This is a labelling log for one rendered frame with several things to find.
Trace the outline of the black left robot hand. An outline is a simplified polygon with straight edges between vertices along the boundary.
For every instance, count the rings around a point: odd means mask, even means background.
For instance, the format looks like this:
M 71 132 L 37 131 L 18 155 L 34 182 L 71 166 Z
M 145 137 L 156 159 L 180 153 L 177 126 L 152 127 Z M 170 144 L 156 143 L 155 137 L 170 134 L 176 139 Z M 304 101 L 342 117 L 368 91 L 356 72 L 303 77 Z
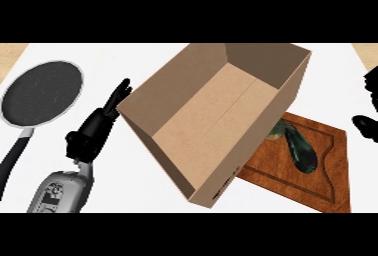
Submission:
M 66 134 L 66 157 L 77 162 L 91 163 L 103 148 L 120 116 L 117 105 L 130 95 L 130 79 L 125 78 L 115 88 L 106 104 L 87 117 L 80 129 Z

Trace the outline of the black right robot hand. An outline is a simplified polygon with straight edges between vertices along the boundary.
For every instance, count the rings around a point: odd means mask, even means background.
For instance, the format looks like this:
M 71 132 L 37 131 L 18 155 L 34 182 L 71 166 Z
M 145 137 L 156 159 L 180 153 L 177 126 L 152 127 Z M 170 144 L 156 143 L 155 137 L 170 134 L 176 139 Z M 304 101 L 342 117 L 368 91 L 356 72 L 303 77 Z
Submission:
M 371 92 L 371 102 L 378 112 L 378 66 L 363 76 L 365 89 Z M 378 143 L 378 121 L 372 118 L 357 115 L 351 118 L 353 124 L 365 138 L 372 139 Z

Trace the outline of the brown wooden cutting board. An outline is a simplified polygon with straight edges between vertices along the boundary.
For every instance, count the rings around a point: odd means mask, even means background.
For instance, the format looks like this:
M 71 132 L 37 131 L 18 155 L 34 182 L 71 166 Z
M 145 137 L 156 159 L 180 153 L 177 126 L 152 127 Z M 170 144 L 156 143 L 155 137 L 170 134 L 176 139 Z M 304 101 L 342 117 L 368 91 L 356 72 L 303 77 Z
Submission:
M 291 113 L 282 119 L 314 150 L 314 172 L 306 174 L 297 169 L 286 140 L 280 138 L 263 141 L 238 177 L 320 212 L 350 213 L 345 131 Z

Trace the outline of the dark green squash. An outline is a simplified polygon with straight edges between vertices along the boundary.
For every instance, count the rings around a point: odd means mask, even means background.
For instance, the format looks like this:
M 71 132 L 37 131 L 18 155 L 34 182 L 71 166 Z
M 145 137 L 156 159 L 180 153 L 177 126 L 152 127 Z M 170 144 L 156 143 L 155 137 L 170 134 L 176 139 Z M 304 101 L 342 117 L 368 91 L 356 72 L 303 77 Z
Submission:
M 301 135 L 300 131 L 283 119 L 280 119 L 272 128 L 266 139 L 278 141 L 280 138 L 286 139 L 289 148 L 289 155 L 295 168 L 304 174 L 310 174 L 317 168 L 316 151 Z

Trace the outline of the brown cardboard box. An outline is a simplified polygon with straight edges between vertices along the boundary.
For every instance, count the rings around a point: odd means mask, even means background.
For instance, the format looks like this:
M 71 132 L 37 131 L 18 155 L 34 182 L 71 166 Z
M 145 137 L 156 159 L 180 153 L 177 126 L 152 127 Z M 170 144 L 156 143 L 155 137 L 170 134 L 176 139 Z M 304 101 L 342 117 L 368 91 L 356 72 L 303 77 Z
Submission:
M 311 52 L 192 43 L 118 105 L 187 201 L 211 207 L 292 101 Z

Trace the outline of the black frying pan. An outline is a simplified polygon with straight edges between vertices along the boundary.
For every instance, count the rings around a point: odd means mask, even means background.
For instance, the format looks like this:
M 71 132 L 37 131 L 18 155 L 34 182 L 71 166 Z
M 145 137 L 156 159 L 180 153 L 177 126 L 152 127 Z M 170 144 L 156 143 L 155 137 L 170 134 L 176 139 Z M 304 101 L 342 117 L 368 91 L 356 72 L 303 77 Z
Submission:
M 66 61 L 50 61 L 28 69 L 12 82 L 0 104 L 7 123 L 21 128 L 18 140 L 0 162 L 0 200 L 13 166 L 41 124 L 72 106 L 83 86 L 80 68 Z

